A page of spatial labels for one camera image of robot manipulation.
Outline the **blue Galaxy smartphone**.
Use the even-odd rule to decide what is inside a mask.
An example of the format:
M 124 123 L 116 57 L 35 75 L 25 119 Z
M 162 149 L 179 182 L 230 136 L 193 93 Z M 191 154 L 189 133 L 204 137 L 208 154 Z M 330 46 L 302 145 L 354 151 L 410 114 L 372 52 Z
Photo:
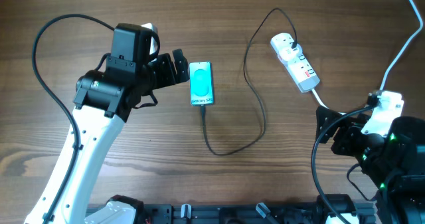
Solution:
M 193 106 L 214 103 L 213 74 L 209 61 L 189 64 L 190 95 Z

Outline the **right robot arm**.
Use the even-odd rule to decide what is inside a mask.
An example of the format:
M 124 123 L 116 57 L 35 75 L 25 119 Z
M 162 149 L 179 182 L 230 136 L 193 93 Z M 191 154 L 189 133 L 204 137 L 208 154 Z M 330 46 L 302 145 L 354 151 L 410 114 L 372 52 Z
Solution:
M 343 115 L 322 106 L 316 110 L 316 139 L 334 140 L 334 154 L 351 156 L 377 187 L 377 213 L 382 223 L 424 222 L 424 121 L 395 118 L 383 134 L 362 131 L 371 116 Z

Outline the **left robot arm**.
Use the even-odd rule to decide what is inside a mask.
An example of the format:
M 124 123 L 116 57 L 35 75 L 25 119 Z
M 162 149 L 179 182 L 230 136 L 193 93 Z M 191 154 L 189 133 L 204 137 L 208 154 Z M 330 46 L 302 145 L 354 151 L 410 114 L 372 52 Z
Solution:
M 112 49 L 76 83 L 70 128 L 50 179 L 26 223 L 148 223 L 141 201 L 115 195 L 88 213 L 88 203 L 106 155 L 132 110 L 156 89 L 188 81 L 189 64 L 179 49 L 159 52 L 154 25 L 120 23 Z

